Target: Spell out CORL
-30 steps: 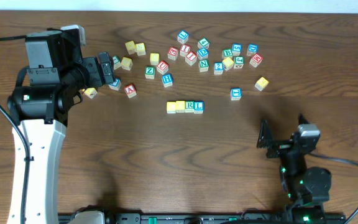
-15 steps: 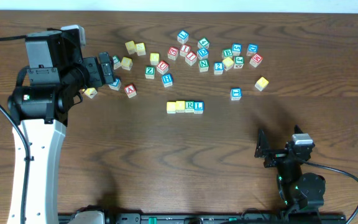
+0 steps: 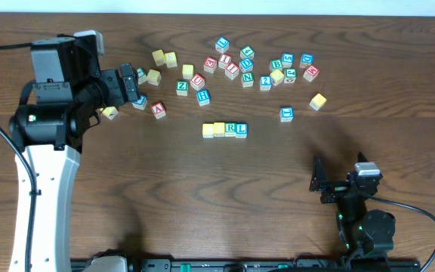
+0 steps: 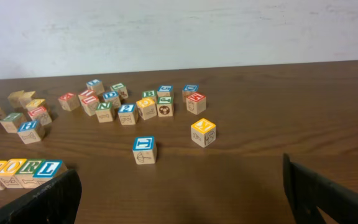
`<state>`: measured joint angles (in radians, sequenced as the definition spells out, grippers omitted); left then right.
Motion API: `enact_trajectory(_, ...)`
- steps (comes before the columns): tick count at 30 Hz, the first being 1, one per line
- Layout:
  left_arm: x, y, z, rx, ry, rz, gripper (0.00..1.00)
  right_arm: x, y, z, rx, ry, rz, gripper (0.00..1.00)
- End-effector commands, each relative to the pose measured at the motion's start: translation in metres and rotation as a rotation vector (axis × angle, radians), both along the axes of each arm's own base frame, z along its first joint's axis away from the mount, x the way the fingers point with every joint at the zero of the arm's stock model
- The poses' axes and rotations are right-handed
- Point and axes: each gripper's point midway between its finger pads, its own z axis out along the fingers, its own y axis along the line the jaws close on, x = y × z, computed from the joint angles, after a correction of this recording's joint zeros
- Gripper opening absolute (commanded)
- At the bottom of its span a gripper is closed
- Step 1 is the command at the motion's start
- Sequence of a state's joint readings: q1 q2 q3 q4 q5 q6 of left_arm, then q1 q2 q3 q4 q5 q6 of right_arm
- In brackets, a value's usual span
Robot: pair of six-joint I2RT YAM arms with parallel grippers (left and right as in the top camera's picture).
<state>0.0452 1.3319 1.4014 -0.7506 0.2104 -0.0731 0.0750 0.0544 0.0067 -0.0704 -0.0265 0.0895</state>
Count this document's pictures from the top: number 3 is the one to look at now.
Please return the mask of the yellow C block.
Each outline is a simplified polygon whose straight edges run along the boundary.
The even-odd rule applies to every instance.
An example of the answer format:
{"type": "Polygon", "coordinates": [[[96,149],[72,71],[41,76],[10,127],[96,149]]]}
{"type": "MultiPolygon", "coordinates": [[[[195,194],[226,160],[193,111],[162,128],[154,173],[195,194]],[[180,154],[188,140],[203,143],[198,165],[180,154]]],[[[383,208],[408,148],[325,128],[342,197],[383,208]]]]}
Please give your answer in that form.
{"type": "Polygon", "coordinates": [[[214,124],[213,123],[204,123],[202,125],[202,136],[204,138],[213,138],[214,137],[214,124]]]}

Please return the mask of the green R block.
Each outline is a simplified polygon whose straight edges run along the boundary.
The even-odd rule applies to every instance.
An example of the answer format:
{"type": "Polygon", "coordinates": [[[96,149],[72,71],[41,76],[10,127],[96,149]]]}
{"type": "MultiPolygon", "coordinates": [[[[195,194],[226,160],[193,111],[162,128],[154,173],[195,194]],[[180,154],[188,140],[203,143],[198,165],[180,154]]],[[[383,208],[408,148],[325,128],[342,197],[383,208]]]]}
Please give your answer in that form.
{"type": "Polygon", "coordinates": [[[224,136],[234,138],[236,136],[236,123],[226,122],[224,127],[224,136]]]}

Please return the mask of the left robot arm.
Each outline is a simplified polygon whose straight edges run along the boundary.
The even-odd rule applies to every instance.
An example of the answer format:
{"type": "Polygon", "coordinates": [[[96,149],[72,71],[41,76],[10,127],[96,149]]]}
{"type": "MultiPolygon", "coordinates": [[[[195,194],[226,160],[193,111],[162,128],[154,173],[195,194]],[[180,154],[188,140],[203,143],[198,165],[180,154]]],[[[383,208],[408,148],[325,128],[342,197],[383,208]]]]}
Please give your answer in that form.
{"type": "Polygon", "coordinates": [[[30,45],[35,78],[10,119],[17,150],[17,219],[11,271],[70,271],[73,185],[84,133],[99,109],[140,99],[129,63],[102,70],[103,36],[94,30],[30,45]]]}

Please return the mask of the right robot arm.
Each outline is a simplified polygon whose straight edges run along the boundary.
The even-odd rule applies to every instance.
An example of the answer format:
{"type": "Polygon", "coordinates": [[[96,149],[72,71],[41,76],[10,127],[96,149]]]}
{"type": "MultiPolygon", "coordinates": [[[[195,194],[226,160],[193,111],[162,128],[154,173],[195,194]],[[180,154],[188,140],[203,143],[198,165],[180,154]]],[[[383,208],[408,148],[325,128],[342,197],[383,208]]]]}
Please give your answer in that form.
{"type": "Polygon", "coordinates": [[[338,207],[336,222],[348,253],[341,257],[344,269],[391,271],[387,253],[393,249],[395,217],[380,209],[369,210],[366,200],[378,192],[382,174],[377,165],[357,154],[354,170],[342,181],[330,181],[318,156],[313,158],[310,191],[321,193],[322,204],[338,207]]]}

